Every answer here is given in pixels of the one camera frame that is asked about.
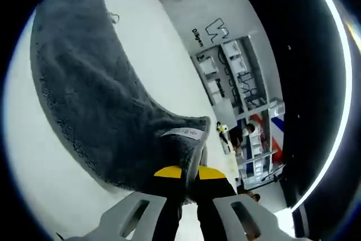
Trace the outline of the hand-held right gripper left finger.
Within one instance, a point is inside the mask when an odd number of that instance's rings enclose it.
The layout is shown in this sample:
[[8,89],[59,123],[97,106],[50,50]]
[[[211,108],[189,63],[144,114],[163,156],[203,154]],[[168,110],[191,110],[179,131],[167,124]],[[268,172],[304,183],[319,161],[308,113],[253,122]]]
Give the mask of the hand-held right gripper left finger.
[[167,166],[150,178],[143,192],[132,192],[104,212],[94,230],[68,240],[174,240],[185,196],[184,173]]

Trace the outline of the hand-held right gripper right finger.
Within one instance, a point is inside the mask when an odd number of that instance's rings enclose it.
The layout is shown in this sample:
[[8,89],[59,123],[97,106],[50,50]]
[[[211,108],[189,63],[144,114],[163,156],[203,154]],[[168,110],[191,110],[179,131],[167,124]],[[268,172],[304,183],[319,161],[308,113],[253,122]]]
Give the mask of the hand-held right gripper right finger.
[[247,240],[247,231],[259,231],[256,240],[294,240],[279,228],[275,215],[250,196],[237,195],[216,169],[199,167],[196,203],[205,240]]

